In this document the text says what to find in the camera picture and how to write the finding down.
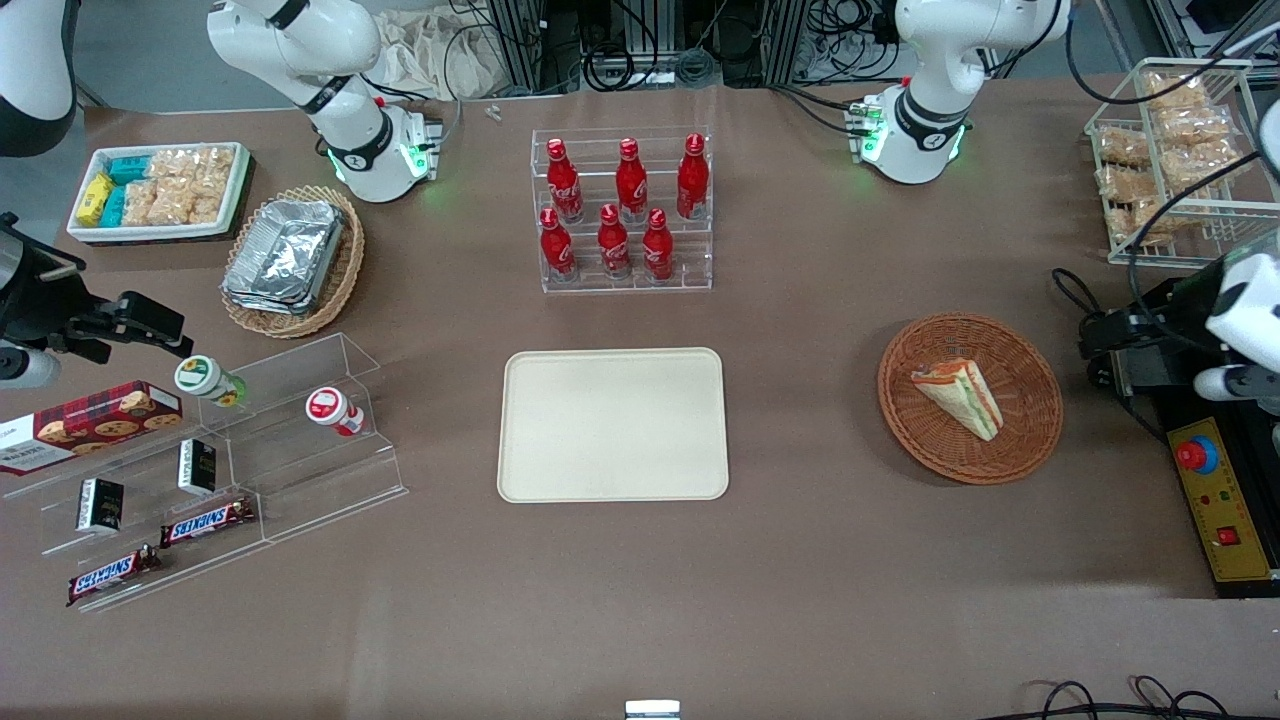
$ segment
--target emergency stop button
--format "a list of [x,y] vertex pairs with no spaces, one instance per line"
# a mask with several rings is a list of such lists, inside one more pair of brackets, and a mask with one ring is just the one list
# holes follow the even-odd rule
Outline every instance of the emergency stop button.
[[1174,450],[1178,466],[1207,475],[1217,469],[1217,446],[1204,436],[1196,436]]

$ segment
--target aluminum foil container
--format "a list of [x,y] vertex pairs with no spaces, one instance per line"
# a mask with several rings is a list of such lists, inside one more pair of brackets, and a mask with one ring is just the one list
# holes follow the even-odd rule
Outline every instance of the aluminum foil container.
[[342,237],[329,202],[274,200],[255,218],[221,290],[232,302],[268,313],[315,307]]

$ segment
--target yellow snack box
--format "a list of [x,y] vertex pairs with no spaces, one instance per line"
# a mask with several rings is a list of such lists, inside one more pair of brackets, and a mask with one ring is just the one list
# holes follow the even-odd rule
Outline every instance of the yellow snack box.
[[79,205],[76,206],[76,219],[82,225],[97,227],[102,219],[102,208],[106,206],[106,199],[110,197],[113,190],[115,190],[115,183],[106,177],[106,173],[93,176],[93,179],[88,181],[88,187],[84,188],[84,196],[81,197]]

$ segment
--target coca-cola bottle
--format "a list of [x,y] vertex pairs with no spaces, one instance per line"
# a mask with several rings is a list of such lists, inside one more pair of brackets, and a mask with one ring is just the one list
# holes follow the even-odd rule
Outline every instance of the coca-cola bottle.
[[561,222],[568,225],[582,222],[582,184],[577,179],[577,168],[564,151],[564,141],[547,141],[547,156],[552,164],[547,169],[547,184],[552,190],[552,202],[559,211]]
[[701,220],[707,218],[707,186],[710,183],[712,172],[707,167],[707,138],[696,132],[685,138],[685,158],[680,161],[680,170],[676,173],[678,195],[676,196],[676,211],[686,220]]
[[671,279],[671,252],[675,241],[667,229],[667,214],[659,208],[649,210],[649,229],[644,233],[644,269],[649,282],[663,284]]
[[622,281],[631,275],[631,258],[627,255],[627,229],[618,224],[618,206],[605,202],[600,208],[600,259],[609,279]]
[[622,224],[641,225],[649,209],[649,178],[640,164],[640,143],[625,137],[618,143],[622,161],[618,163],[618,205],[622,206]]
[[567,283],[577,279],[577,261],[573,259],[573,241],[559,224],[553,208],[543,208],[538,220],[543,225],[543,256],[552,282]]

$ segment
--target white tray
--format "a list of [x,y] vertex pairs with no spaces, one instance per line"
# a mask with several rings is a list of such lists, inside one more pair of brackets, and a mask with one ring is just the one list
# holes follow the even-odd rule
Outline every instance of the white tray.
[[[76,208],[84,197],[88,183],[99,172],[106,172],[108,164],[116,158],[131,155],[151,155],[156,150],[180,149],[192,150],[202,145],[229,145],[236,149],[236,159],[232,160],[232,174],[227,181],[227,190],[223,191],[223,206],[218,211],[218,222],[200,223],[193,225],[145,225],[145,227],[118,227],[118,228],[91,228],[82,225],[76,219]],[[79,191],[76,192],[76,204],[72,205],[72,214],[67,218],[67,233],[79,240],[84,245],[147,245],[155,242],[182,242],[198,237],[221,234],[230,229],[232,220],[236,219],[236,210],[239,205],[241,188],[244,186],[244,176],[248,173],[248,149],[239,142],[193,142],[188,145],[134,145],[132,147],[102,147],[95,150],[88,159],[88,169],[81,179]]]
[[707,347],[518,352],[507,361],[507,502],[716,500],[728,489],[724,382]]

